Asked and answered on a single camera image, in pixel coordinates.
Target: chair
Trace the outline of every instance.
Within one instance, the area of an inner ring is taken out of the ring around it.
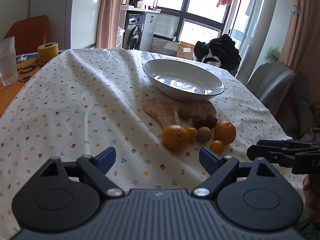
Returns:
[[[4,38],[15,36],[16,55],[34,53],[46,43],[48,27],[47,16],[32,17],[12,25]]]
[[[257,68],[246,87],[275,116],[294,75],[281,62],[266,63]]]

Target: bowl rim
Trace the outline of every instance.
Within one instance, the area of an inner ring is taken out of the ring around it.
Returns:
[[[218,78],[218,79],[220,80],[220,82],[221,82],[221,84],[222,84],[222,86],[223,86],[223,90],[222,90],[221,93],[204,95],[204,94],[192,93],[192,92],[188,92],[188,91],[184,91],[184,90],[181,90],[181,89],[178,89],[178,88],[171,87],[171,86],[169,86],[169,85],[167,85],[167,84],[164,84],[164,83],[156,80],[153,76],[150,76],[150,75],[147,73],[147,71],[145,70],[145,65],[146,65],[148,62],[154,61],[154,60],[172,60],[172,61],[178,61],[178,62],[186,63],[186,64],[189,64],[189,65],[194,66],[194,67],[199,67],[199,66],[196,66],[196,65],[193,65],[193,64],[184,62],[184,61],[180,61],[180,60],[176,60],[176,59],[167,59],[167,58],[154,58],[154,59],[148,60],[147,62],[145,62],[144,64],[142,64],[142,69],[143,69],[143,71],[146,73],[146,75],[147,75],[149,78],[152,78],[153,80],[155,80],[155,81],[157,81],[158,83],[163,84],[163,85],[165,85],[165,86],[167,86],[167,87],[170,87],[170,88],[172,88],[172,89],[176,89],[176,90],[178,90],[178,91],[180,91],[180,92],[183,92],[183,93],[188,93],[188,94],[197,95],[197,96],[206,97],[206,98],[207,98],[208,96],[215,97],[215,96],[217,96],[217,95],[221,95],[221,94],[224,92],[224,90],[225,90],[225,86],[224,86],[223,82],[221,81],[221,79],[218,78],[215,74],[212,74],[210,71],[207,71],[207,70],[204,69],[204,68],[201,68],[201,69],[203,69],[204,71],[207,71],[207,72],[210,73],[211,75],[214,75],[216,78]]]

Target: cardboard box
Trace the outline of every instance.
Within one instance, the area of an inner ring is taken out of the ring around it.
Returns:
[[[182,58],[193,60],[194,48],[195,48],[195,46],[193,44],[180,41],[179,47],[178,47],[178,52],[177,52],[177,57],[182,57]]]

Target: human hand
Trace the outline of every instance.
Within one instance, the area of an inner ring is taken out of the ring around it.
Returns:
[[[308,208],[308,218],[312,223],[320,223],[320,197],[316,197],[312,189],[310,176],[307,175],[302,183],[303,193]]]

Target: orange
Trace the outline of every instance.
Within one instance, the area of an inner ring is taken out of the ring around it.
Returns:
[[[214,139],[222,141],[224,145],[233,143],[233,141],[236,139],[236,136],[236,128],[231,122],[218,122],[214,128]]]
[[[194,142],[198,137],[198,130],[192,126],[187,127],[186,130],[189,134],[189,142]]]
[[[181,125],[169,125],[162,132],[162,144],[170,152],[179,152],[189,143],[189,134]]]
[[[214,152],[215,154],[221,156],[224,151],[224,145],[222,141],[213,141],[210,145],[210,151]]]

